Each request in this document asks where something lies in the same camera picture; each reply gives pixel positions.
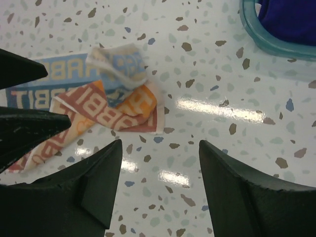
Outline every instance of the cloth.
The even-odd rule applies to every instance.
[[[259,20],[276,38],[316,46],[315,0],[260,0]]]
[[[134,44],[118,48],[93,48],[86,64],[97,67],[108,105],[115,108],[146,80],[145,64]]]
[[[142,74],[138,75],[141,75],[138,81],[143,80]],[[117,131],[163,133],[164,102],[160,89],[152,81],[146,78],[145,83],[135,88],[123,103],[111,108],[104,89],[108,81],[104,82],[105,76],[101,78],[52,99],[50,111],[68,115],[72,126],[25,154],[8,169],[9,172],[29,170],[44,163],[95,123]]]

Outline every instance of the speckled floor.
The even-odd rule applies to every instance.
[[[163,90],[166,128],[153,136],[96,125],[59,157],[29,173],[2,174],[2,183],[31,182],[119,137],[124,158],[107,237],[214,236],[201,139],[316,187],[316,64],[259,50],[237,0],[34,2],[1,1],[1,48],[32,58],[134,42]]]

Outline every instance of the blue speck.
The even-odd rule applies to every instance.
[[[294,110],[294,105],[293,105],[292,99],[288,99],[288,101],[286,102],[286,106],[285,107],[289,111],[293,111]]]
[[[128,186],[128,187],[131,187],[135,184],[135,182],[132,182],[132,181],[126,181],[125,182],[125,185]]]
[[[216,89],[218,89],[218,88],[219,88],[219,86],[217,86],[217,85],[216,85],[216,86],[213,86],[210,91],[216,90]]]
[[[208,210],[208,206],[203,206],[202,207],[202,211],[207,211]]]
[[[154,38],[151,38],[151,39],[148,40],[148,44],[149,44],[149,45],[152,45],[153,43],[155,43],[155,41],[156,41],[156,40],[155,40]]]
[[[155,137],[155,138],[154,138],[154,141],[155,141],[156,143],[160,143],[160,142],[163,141],[163,137]]]
[[[75,158],[73,158],[73,157],[68,157],[67,162],[73,163],[73,162],[75,162]]]

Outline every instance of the blue fabric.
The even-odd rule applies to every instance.
[[[259,20],[276,38],[316,46],[316,0],[259,0]]]

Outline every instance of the brown speck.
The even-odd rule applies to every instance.
[[[219,107],[226,107],[229,105],[229,100],[225,100],[222,104],[219,104]]]
[[[264,118],[263,123],[269,124],[269,125],[275,125],[275,122],[273,121],[272,118]]]
[[[77,145],[78,146],[81,146],[83,144],[83,139],[79,139],[78,141],[77,141]]]
[[[99,151],[99,148],[98,148],[98,147],[94,147],[93,153],[95,154],[95,153],[97,153],[98,151]]]
[[[291,59],[288,59],[287,61],[290,62],[290,63],[294,63],[294,62],[296,62],[297,60],[296,60],[296,58],[291,58]]]
[[[245,58],[245,60],[242,63],[242,67],[244,70],[247,70],[250,66],[250,59],[249,58]]]
[[[36,26],[38,26],[39,22],[40,22],[40,17],[37,16],[37,17],[35,18],[35,28],[36,28]]]
[[[304,155],[306,154],[306,150],[307,150],[307,148],[302,148],[302,149],[298,150],[297,152],[294,153],[294,157],[303,158]]]
[[[169,109],[167,107],[164,108],[164,114],[167,115],[169,113]]]
[[[313,80],[311,83],[309,83],[308,88],[316,89],[316,80]]]
[[[177,237],[181,237],[184,234],[185,231],[186,231],[186,229],[179,229],[179,230],[177,230]]]
[[[66,168],[64,165],[61,165],[61,166],[59,166],[57,169],[58,170],[62,170],[62,169],[64,169],[64,168]]]
[[[177,144],[177,143],[170,143],[170,144],[169,144],[169,147],[170,147],[171,149],[177,149],[179,146],[180,146],[180,144]]]
[[[8,18],[7,18],[8,24],[10,24],[10,22],[11,22],[13,16],[14,16],[14,13],[11,13],[11,14],[8,16]]]
[[[190,52],[191,50],[192,50],[192,47],[191,47],[191,45],[189,44],[189,43],[187,43],[187,42],[184,42],[184,43],[182,43],[182,46],[181,46],[183,49],[184,49],[184,51],[186,51],[186,52]]]
[[[137,40],[143,40],[144,38],[146,38],[146,34],[143,33],[140,37],[137,38]]]
[[[189,29],[189,27],[187,27],[186,25],[180,26],[178,28],[179,31],[187,31]]]
[[[110,232],[106,232],[105,233],[105,237],[113,237],[114,233],[110,233]]]
[[[181,198],[186,202],[189,206],[195,206],[196,203],[192,200],[192,198],[186,197],[184,194],[181,194]]]
[[[93,9],[89,12],[88,18],[94,17],[96,11],[97,11],[97,8],[93,8]]]
[[[64,22],[72,22],[72,19],[70,17],[67,17]]]
[[[130,144],[130,145],[126,148],[126,152],[127,152],[128,154],[131,154],[132,151],[133,151],[133,144]]]
[[[35,6],[39,6],[41,4],[41,0],[37,0],[36,2],[35,2]]]
[[[229,133],[231,135],[234,135],[236,133],[236,128],[237,128],[237,125],[232,123],[231,126],[229,127]]]
[[[150,155],[146,155],[144,157],[144,162],[149,162],[152,159],[152,157]]]
[[[226,44],[226,40],[219,40],[219,41],[216,41],[215,44],[220,47],[220,46],[223,46],[224,44]]]
[[[140,138],[140,140],[141,140],[143,143],[146,143],[146,139],[143,138],[141,135],[139,135],[139,138]]]
[[[190,88],[191,85],[193,85],[194,81],[195,81],[195,79],[188,80],[188,81],[186,82],[186,88]]]
[[[171,193],[171,194],[173,193],[172,188],[170,188],[169,186],[165,186],[165,187],[166,187],[166,189],[168,190],[169,193]]]
[[[236,52],[237,58],[242,58],[243,57],[243,47],[241,47],[237,52]]]
[[[165,127],[163,131],[164,131],[166,134],[169,134],[169,133],[171,133],[171,132],[174,131],[174,128],[172,128],[172,127]]]
[[[122,235],[124,235],[126,233],[126,225],[121,224],[119,231]]]
[[[280,166],[281,169],[288,168],[287,161],[281,157],[276,158],[276,164]]]

